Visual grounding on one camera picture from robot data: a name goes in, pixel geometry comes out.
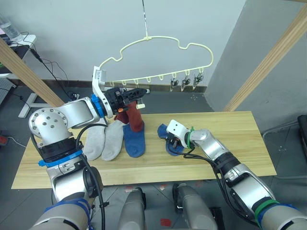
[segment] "blue sock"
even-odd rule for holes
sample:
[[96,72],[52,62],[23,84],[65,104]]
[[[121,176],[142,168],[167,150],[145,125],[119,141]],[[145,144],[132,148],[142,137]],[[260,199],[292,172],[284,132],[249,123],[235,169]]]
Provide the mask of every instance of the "blue sock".
[[158,127],[158,136],[159,136],[159,138],[166,139],[166,137],[167,137],[166,128],[167,128],[167,126],[165,124],[161,124]]
[[140,132],[133,132],[130,124],[123,126],[125,148],[131,157],[137,158],[145,153],[144,127],[145,124]]
[[[158,136],[161,139],[166,139],[167,137],[167,131],[166,131],[167,126],[165,124],[161,124],[158,127]],[[173,147],[170,143],[166,143],[165,145],[166,151],[172,155],[172,156],[178,156],[179,154],[173,153],[173,152],[182,152],[184,147],[183,146],[177,146],[176,148]]]

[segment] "blue ring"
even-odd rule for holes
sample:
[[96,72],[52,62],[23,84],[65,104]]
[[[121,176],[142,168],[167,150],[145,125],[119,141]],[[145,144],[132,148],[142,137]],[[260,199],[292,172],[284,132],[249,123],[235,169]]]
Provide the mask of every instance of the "blue ring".
[[53,205],[51,207],[47,207],[45,209],[45,212],[49,211],[50,209],[53,209],[56,206],[61,206],[61,205],[77,205],[77,206],[81,207],[86,213],[88,225],[90,224],[90,211],[89,211],[90,205],[85,199],[77,198],[77,199],[68,200],[68,201],[61,200],[60,202],[56,203],[55,205]]
[[96,109],[99,113],[100,118],[104,117],[105,115],[104,115],[104,112],[103,112],[103,110],[100,106],[99,98],[95,94],[92,94],[91,100],[94,103],[94,105],[95,105],[95,107],[96,107]]
[[50,162],[50,163],[44,162],[44,160],[40,160],[40,161],[38,162],[38,165],[41,166],[41,167],[47,166],[47,168],[53,167],[53,166],[62,164],[62,163],[64,163],[64,162],[66,162],[66,161],[69,161],[69,160],[71,160],[71,159],[73,159],[73,158],[75,158],[75,157],[78,157],[78,156],[80,156],[81,154],[82,154],[82,150],[78,150],[78,151],[74,152],[73,154],[71,154],[71,155],[69,155],[69,156],[67,156],[67,157],[64,157],[64,158],[62,158],[62,159],[59,159],[59,160],[57,160],[57,161],[53,161],[53,162]]
[[276,204],[276,205],[270,206],[268,208],[265,208],[258,215],[258,223],[260,224],[260,226],[261,226],[261,222],[262,222],[263,216],[266,213],[266,211],[268,211],[269,209],[271,209],[272,207],[275,207],[275,206],[286,206],[286,207],[291,207],[291,208],[298,210],[296,207],[293,207],[292,205],[288,205],[288,204]]

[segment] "hanger clip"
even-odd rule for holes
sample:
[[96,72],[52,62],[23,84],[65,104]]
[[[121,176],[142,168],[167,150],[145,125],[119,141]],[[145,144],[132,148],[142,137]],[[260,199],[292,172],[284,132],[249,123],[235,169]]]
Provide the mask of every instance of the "hanger clip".
[[171,87],[170,87],[170,91],[172,92],[173,89],[175,88],[175,86],[178,86],[178,80],[175,80],[175,78],[173,78],[171,80]]
[[136,102],[136,109],[143,109],[143,108],[145,108],[145,104],[143,102],[143,99],[140,98]]
[[181,91],[183,91],[184,88],[190,84],[190,81],[191,80],[190,78],[188,78],[188,75],[184,79],[181,80]]
[[194,75],[194,82],[193,82],[193,90],[196,86],[203,80],[203,72],[199,72],[197,76]]

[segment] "floor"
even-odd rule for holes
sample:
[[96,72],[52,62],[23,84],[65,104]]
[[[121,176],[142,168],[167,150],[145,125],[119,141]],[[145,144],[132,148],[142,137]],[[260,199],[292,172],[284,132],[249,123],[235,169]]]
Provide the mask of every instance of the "floor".
[[[57,88],[53,89],[63,100],[65,95]],[[91,94],[90,88],[71,88],[81,97]],[[19,97],[25,99],[31,93],[27,87],[12,90],[0,106],[0,130],[3,134],[14,137],[26,145],[29,140],[28,119],[19,119],[23,106]],[[146,108],[143,114],[212,112],[202,93],[151,92],[145,95]],[[297,176],[307,174],[307,160],[299,142],[297,126],[285,128],[266,135],[265,142],[279,176]],[[11,190],[24,148],[9,140],[7,146],[0,148],[0,230],[21,230],[30,228],[46,207],[51,205],[51,189]],[[271,187],[280,202],[292,204],[307,213],[307,181],[285,180],[273,176],[262,177]],[[209,207],[221,207],[226,230],[257,230],[257,227],[239,219],[227,206],[215,180],[186,182],[195,188]],[[116,229],[121,208],[129,191],[141,187],[146,193],[147,209],[145,211],[149,230],[186,228],[181,215],[173,210],[173,182],[154,184],[134,184],[125,186],[107,186],[103,189],[106,207],[106,229]],[[93,217],[95,229],[100,229],[100,215]]]

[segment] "gray sock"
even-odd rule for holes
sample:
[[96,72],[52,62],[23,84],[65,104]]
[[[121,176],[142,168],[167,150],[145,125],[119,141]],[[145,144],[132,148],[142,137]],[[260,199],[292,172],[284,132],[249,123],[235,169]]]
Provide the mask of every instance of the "gray sock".
[[[101,118],[96,124],[106,124]],[[89,161],[98,158],[105,145],[105,127],[94,126],[88,129],[83,152]]]
[[104,161],[111,161],[119,154],[123,143],[124,125],[121,121],[116,120],[106,128],[105,147],[101,154]]

